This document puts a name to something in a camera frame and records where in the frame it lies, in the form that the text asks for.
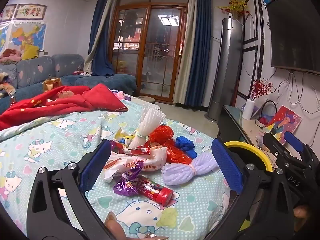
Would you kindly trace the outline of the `person's left hand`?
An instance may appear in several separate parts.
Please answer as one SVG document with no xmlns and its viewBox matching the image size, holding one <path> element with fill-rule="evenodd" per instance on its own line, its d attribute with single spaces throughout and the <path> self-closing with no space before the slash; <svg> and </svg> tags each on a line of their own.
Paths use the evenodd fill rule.
<svg viewBox="0 0 320 240">
<path fill-rule="evenodd" d="M 108 228 L 108 230 L 114 235 L 114 237 L 117 240 L 136 240 L 138 238 L 132 238 L 127 237 L 125 234 L 124 229 L 121 227 L 121 225 L 117 222 L 116 215 L 114 212 L 110 211 L 104 221 L 105 226 Z M 144 236 L 142 239 L 169 239 L 169 237 L 166 236 L 156 236 L 154 233 L 147 233 L 146 236 Z"/>
</svg>

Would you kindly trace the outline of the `person's right hand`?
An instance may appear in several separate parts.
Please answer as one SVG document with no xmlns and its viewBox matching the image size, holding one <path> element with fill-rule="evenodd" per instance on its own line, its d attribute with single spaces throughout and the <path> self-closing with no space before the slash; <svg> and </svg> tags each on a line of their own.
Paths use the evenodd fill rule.
<svg viewBox="0 0 320 240">
<path fill-rule="evenodd" d="M 305 205 L 297 206 L 294 208 L 293 214 L 295 217 L 294 230 L 295 232 L 297 232 L 303 227 L 303 225 L 306 223 L 306 221 L 310 217 L 309 208 Z"/>
</svg>

